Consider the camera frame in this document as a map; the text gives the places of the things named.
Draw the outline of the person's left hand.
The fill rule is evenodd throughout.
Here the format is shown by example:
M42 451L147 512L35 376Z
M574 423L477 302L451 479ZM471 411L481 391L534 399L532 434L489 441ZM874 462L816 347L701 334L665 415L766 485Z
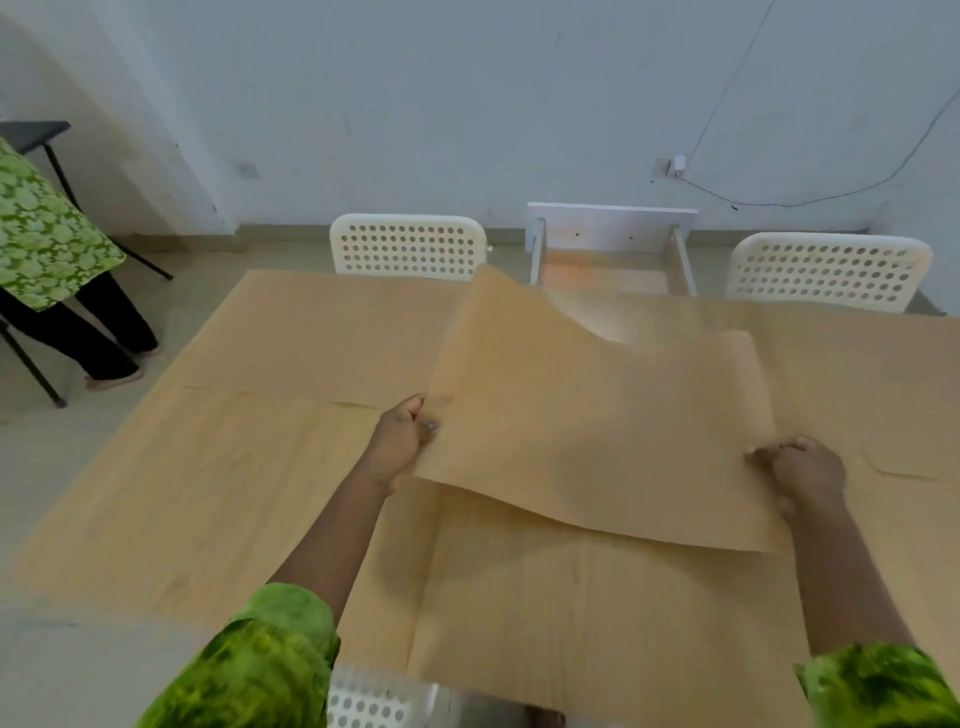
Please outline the person's left hand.
M378 420L355 469L364 478L391 495L415 465L420 453L414 451L411 419L422 415L425 394L413 394L390 408Z

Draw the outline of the person's right hand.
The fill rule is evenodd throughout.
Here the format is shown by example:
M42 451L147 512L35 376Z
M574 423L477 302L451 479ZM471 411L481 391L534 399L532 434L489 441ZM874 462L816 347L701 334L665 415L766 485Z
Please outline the person's right hand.
M778 441L782 440L799 440L803 444L802 466L788 471L770 471L750 465L767 478L780 514L787 521L846 514L846 467L841 458L807 435L795 434Z

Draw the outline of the curled wood-grain paper sheet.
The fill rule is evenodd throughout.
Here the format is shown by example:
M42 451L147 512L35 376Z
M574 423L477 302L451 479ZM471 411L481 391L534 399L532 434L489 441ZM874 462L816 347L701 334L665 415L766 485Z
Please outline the curled wood-grain paper sheet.
M441 348L414 473L570 526L738 552L789 550L763 475L774 440L753 337L604 339L530 286L479 269Z

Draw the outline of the person's left forearm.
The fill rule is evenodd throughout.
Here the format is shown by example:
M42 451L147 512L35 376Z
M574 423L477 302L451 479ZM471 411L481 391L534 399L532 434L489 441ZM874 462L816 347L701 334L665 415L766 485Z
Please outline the person's left forearm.
M399 472L361 459L270 577L323 601L338 626Z

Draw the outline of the person's right forearm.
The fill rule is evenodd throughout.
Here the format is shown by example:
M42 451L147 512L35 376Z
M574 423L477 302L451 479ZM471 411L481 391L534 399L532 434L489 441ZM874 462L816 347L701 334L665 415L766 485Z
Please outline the person's right forearm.
M917 647L842 496L797 499L787 516L809 653Z

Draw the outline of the white perforated plastic chair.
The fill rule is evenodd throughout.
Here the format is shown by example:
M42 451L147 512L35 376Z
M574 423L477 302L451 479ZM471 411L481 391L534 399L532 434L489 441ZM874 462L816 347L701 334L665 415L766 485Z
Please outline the white perforated plastic chair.
M481 224L465 216L348 213L329 227L336 273L468 282L487 262Z
M338 664L326 703L328 728L428 728L440 687Z
M903 313L932 261L930 246L914 238L759 232L733 249L725 294L745 301Z

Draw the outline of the flat wood-grain paper sheet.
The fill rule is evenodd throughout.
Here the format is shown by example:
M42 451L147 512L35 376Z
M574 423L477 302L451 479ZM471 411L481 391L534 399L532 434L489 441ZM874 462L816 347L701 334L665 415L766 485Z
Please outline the flat wood-grain paper sheet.
M440 494L409 674L635 728L812 728L789 555L621 538Z

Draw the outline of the person's green right sleeve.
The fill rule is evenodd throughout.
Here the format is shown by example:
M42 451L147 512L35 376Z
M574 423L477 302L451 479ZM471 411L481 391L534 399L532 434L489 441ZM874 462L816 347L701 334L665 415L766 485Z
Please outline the person's green right sleeve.
M960 701L916 647L855 643L794 672L815 728L960 728Z

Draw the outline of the person's green sleeve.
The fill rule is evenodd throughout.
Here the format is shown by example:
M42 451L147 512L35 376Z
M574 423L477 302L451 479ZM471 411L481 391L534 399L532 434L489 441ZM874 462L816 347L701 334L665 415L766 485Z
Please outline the person's green sleeve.
M151 702L135 728L327 728L341 648L330 606L270 583Z
M960 728L960 701L916 647L855 643L794 672L815 728Z

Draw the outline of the white wooden drawer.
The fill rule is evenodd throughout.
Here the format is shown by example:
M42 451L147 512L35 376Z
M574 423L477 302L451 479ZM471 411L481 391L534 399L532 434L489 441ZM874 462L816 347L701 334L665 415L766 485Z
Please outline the white wooden drawer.
M529 282L696 297L687 238L697 214L690 208L531 201L525 230Z

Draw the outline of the person's green left sleeve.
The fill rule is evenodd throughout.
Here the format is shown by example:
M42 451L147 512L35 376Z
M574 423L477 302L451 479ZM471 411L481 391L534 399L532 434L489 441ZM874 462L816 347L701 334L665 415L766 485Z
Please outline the person's green left sleeve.
M135 728L327 728L341 648L330 606L270 583L151 702Z

